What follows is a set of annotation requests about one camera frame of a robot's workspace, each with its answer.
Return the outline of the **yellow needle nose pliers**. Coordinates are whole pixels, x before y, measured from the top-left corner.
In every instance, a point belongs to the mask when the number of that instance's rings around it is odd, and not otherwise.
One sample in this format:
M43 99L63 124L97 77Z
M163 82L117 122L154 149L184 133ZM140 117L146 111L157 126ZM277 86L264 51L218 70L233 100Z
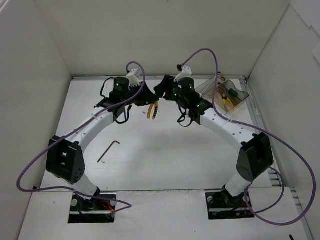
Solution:
M147 111L147 119L155 120L158 114L158 108L159 108L158 101L151 103Z

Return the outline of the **yellow side cutter pliers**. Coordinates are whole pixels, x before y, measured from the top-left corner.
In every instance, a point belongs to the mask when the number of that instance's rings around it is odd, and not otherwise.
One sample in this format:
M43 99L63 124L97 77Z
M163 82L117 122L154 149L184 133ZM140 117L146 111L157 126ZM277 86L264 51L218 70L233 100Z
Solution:
M221 95L221 98L223 100L223 104L226 105L226 104L229 104L232 108L235 108L236 106L233 104L233 102L228 98L228 92L227 90L220 86L219 89L218 89L218 92L220 93Z

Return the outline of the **green handled screwdriver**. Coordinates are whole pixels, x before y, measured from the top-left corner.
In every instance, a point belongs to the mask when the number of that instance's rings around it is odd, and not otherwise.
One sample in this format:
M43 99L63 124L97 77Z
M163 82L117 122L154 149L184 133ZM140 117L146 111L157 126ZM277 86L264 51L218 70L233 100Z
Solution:
M236 90L232 89L232 88L228 88L227 92L233 98L237 98L238 95L239 95L239 93Z

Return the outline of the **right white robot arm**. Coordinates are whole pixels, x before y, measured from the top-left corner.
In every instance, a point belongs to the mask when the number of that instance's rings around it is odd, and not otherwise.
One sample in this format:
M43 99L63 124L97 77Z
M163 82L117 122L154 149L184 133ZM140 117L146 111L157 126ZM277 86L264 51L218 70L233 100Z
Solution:
M238 151L236 172L221 189L221 200L225 205L237 203L239 195L274 164L269 137L263 132L255 134L218 116L213 104L196 92L191 77L175 82L172 76L165 75L154 91L157 97L176 102L193 122L213 131Z

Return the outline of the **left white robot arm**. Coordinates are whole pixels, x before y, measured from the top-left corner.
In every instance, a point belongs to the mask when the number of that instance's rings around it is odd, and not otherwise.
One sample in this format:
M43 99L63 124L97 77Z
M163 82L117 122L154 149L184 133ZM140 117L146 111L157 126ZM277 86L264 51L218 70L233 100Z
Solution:
M85 174L86 148L131 105L144 107L158 101L159 97L145 82L140 82L136 77L115 77L109 96L103 96L89 118L68 135L51 138L46 171L68 183L68 190L81 194L81 202L87 209L96 209L100 204L100 189Z

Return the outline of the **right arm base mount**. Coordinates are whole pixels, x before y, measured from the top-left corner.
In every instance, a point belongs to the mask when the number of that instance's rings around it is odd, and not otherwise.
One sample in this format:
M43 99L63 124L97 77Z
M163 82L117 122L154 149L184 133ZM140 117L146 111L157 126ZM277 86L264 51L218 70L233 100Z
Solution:
M249 210L251 205L250 197L244 199L245 193L242 192L238 196L231 196L225 187L221 190L206 191L206 207L209 220L236 220L249 219L255 216Z

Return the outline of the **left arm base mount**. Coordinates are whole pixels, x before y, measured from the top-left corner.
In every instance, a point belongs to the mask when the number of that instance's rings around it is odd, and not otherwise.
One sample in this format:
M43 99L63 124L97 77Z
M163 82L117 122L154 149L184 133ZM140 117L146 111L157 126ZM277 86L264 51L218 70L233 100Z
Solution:
M102 194L112 199L84 199L77 194L72 195L69 209L69 224L105 224L113 223L116 210L115 194Z

